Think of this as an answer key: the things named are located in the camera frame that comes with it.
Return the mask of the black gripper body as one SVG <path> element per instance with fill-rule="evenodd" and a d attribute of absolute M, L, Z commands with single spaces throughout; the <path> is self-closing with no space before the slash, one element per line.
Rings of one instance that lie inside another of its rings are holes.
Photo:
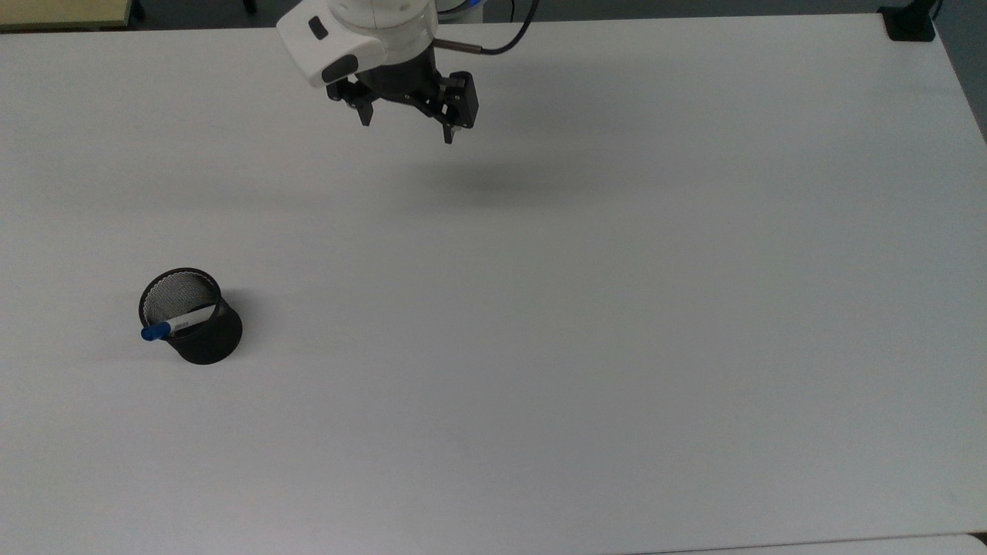
<path fill-rule="evenodd" d="M 441 74 L 436 67 L 433 47 L 426 47 L 408 61 L 360 71 L 355 77 L 381 99 L 434 99 L 440 94 Z"/>

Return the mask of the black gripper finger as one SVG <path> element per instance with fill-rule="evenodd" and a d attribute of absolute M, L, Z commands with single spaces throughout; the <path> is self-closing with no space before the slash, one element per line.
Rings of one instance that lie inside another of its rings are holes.
<path fill-rule="evenodd" d="M 426 91 L 424 109 L 430 119 L 441 124 L 443 141 L 451 145 L 459 130 L 471 130 L 475 126 L 479 101 L 473 75 L 435 73 Z"/>
<path fill-rule="evenodd" d="M 374 115 L 375 92 L 359 79 L 339 79 L 325 85 L 325 94 L 332 101 L 342 102 L 359 115 L 363 126 L 370 126 Z"/>

